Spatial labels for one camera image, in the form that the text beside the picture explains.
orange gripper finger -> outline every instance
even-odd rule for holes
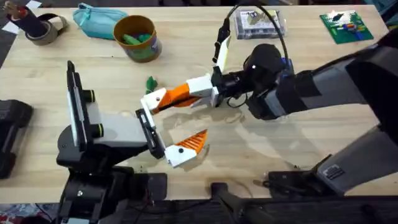
[[[174,90],[167,90],[166,94],[163,96],[163,98],[161,99],[161,101],[158,104],[158,106],[156,107],[156,109],[154,109],[154,112],[158,113],[159,112],[159,108],[161,108],[163,106],[167,106],[167,105],[173,103],[174,101],[188,98],[189,96],[190,96],[189,95],[189,86],[188,86],[187,83],[176,87]],[[175,107],[189,106],[193,102],[195,102],[196,100],[199,100],[199,97],[191,98],[191,99],[189,99],[187,101],[184,101],[184,102],[179,103],[179,104],[174,105],[174,106]]]
[[[199,154],[203,146],[205,145],[207,138],[207,129],[203,130],[193,136],[187,138],[176,144],[176,146],[186,147],[187,149],[193,149]]]

blue pouch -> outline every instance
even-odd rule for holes
[[[73,20],[89,37],[114,40],[113,27],[127,13],[116,9],[95,8],[85,3],[73,12]]]

black cable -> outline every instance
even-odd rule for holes
[[[134,223],[133,223],[133,224],[137,224],[139,217],[142,215],[142,213],[143,213],[143,212],[145,211],[145,209],[148,207],[148,204],[149,204],[149,202],[146,203],[145,206],[144,206],[144,208],[137,214],[137,217],[136,217],[136,219],[134,220]]]
[[[50,222],[52,222],[51,216],[50,216],[47,212],[45,212],[45,211],[43,210],[43,208],[40,208],[40,206],[39,206],[38,203],[35,203],[35,205],[36,205],[36,207],[37,207],[42,213],[44,213],[44,215],[46,215],[46,216],[50,219]]]
[[[230,108],[240,108],[243,104],[245,104],[248,100],[248,93],[244,93],[246,95],[246,99],[244,99],[243,103],[241,103],[240,105],[237,106],[231,106],[231,104],[229,103],[229,101],[231,100],[232,96],[228,98],[228,100],[226,100],[226,104],[230,107]]]
[[[147,212],[147,211],[145,211],[144,209],[138,209],[138,208],[135,208],[135,207],[133,207],[133,209],[136,210],[136,211],[138,211],[138,212],[141,212],[141,213],[143,213],[143,214],[150,214],[150,215],[173,214],[173,213],[183,212],[183,211],[189,210],[189,209],[191,209],[191,208],[194,208],[194,207],[197,207],[197,206],[200,206],[200,205],[207,204],[207,203],[209,203],[209,202],[211,202],[211,199],[208,199],[208,200],[205,200],[205,201],[202,201],[202,202],[198,202],[198,203],[196,203],[196,204],[187,206],[187,207],[182,208],[182,209],[177,210],[177,211]]]
[[[241,2],[241,3],[237,4],[237,5],[235,5],[235,6],[230,10],[230,12],[228,13],[228,15],[227,15],[226,18],[229,19],[229,17],[232,16],[232,13],[233,13],[239,6],[242,6],[243,4],[246,4],[246,3],[252,3],[253,1],[256,2],[254,6],[256,6],[257,8],[259,8],[259,9],[268,17],[268,19],[272,22],[272,25],[274,25],[275,30],[276,30],[276,32],[278,33],[278,37],[279,37],[280,43],[282,44],[283,51],[284,51],[284,56],[285,56],[285,61],[286,61],[285,67],[286,67],[286,69],[289,69],[289,68],[290,68],[289,56],[288,56],[288,54],[287,54],[287,47],[286,47],[286,44],[285,44],[284,37],[283,37],[283,35],[282,35],[282,33],[281,33],[279,27],[276,25],[275,20],[274,20],[274,19],[272,18],[272,16],[261,6],[262,2],[260,2],[259,0],[243,1],[243,2]]]

wooden tabletop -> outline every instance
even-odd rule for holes
[[[272,6],[287,20],[286,45],[295,71],[316,68],[334,58],[375,43],[387,29],[374,6]],[[68,177],[58,166],[57,139],[70,124],[66,97],[67,60],[75,63],[83,86],[94,89],[99,107],[107,113],[134,114],[145,93],[145,82],[154,76],[173,88],[186,79],[211,72],[211,58],[218,28],[230,7],[124,8],[129,14],[151,18],[163,44],[160,57],[134,63],[115,41],[87,37],[72,20],[75,9],[38,9],[69,21],[70,27],[54,43],[36,46],[21,32],[0,70],[0,99],[17,99],[35,108],[11,178],[0,181],[0,202],[58,202]],[[320,14],[356,10],[374,40],[336,45]],[[240,70],[244,59],[260,43],[278,39],[236,40],[230,44],[226,71]],[[208,198],[212,182],[229,184],[242,197],[269,197],[267,189],[253,184],[266,172],[293,166],[309,169],[378,123],[368,106],[346,105],[295,113],[275,121],[252,117],[247,106],[239,109],[170,108],[155,116],[166,145],[208,129],[209,148],[198,159],[173,169],[149,152],[122,162],[138,172],[165,172],[168,199]],[[356,187],[350,195],[397,194],[390,175]]]

green plastic piece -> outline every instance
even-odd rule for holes
[[[150,39],[150,34],[141,34],[138,36],[138,40],[141,41],[141,43],[144,43],[148,39]]]
[[[147,91],[145,92],[145,94],[152,93],[157,87],[157,81],[154,79],[154,77],[149,77],[147,79],[146,86],[147,86]]]
[[[365,23],[361,20],[361,17],[355,11],[344,11],[339,13],[349,14],[349,19],[344,21],[341,17],[338,21],[333,21],[333,16],[329,17],[328,14],[320,15],[320,19],[323,21],[336,44],[359,41],[358,36],[355,35],[355,32],[344,29],[336,29],[336,27],[339,27],[343,24],[354,24],[356,27],[363,26],[362,29],[364,30],[360,31],[360,40],[372,40],[374,38],[369,29],[366,27]]]
[[[125,43],[129,44],[129,45],[137,45],[137,44],[141,44],[141,42],[135,38],[133,38],[130,35],[124,34],[123,35],[123,40],[125,41]]]

